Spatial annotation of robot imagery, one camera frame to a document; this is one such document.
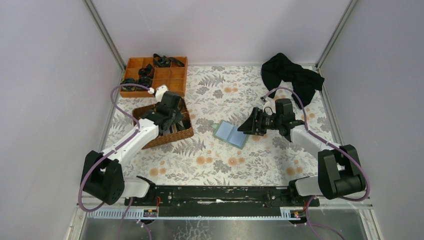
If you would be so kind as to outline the green card holder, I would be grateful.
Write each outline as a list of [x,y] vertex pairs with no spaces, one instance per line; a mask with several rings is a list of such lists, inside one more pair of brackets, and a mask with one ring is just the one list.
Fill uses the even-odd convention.
[[214,123],[212,128],[214,129],[212,134],[214,138],[238,149],[243,149],[248,140],[247,134],[238,131],[238,126],[228,121],[221,120],[219,123]]

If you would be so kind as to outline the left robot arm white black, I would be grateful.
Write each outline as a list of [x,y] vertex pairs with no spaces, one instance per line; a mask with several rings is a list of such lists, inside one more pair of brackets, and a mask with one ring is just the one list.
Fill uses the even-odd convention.
[[156,93],[158,102],[135,119],[134,127],[111,147],[85,157],[78,195],[83,192],[113,205],[120,198],[143,198],[151,183],[142,177],[125,178],[123,167],[149,142],[183,118],[183,99],[175,92]]

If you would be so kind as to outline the woven brown basket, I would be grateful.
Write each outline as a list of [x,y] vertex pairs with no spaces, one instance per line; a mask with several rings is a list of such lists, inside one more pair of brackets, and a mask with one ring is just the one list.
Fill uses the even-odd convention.
[[[146,106],[142,106],[142,107],[136,107],[132,110],[131,115],[133,117],[135,117],[137,120],[140,120],[142,115],[144,113],[146,113],[148,110],[153,109],[155,107],[155,105],[156,104],[146,105]],[[176,141],[183,140],[183,139],[187,139],[187,138],[190,138],[194,135],[194,130],[193,130],[193,127],[192,127],[192,121],[190,119],[190,113],[187,110],[187,105],[185,103],[184,98],[180,101],[179,108],[180,108],[180,111],[183,115],[182,121],[184,121],[184,120],[190,121],[191,128],[189,128],[187,130],[179,131],[179,132],[176,132],[176,133],[167,133],[165,135],[159,134],[159,136],[157,138],[151,140],[144,147],[142,147],[142,150],[161,146],[161,145],[172,143],[172,142],[176,142]]]

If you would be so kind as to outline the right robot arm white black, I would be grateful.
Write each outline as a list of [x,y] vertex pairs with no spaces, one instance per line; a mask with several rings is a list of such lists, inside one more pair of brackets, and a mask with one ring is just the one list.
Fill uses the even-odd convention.
[[315,157],[317,176],[289,182],[288,188],[295,197],[315,195],[332,200],[347,199],[349,195],[362,191],[369,194],[356,148],[332,143],[311,131],[303,120],[296,119],[292,102],[287,98],[278,99],[271,114],[264,108],[254,107],[237,130],[257,136],[264,136],[268,130],[278,131],[286,140]]

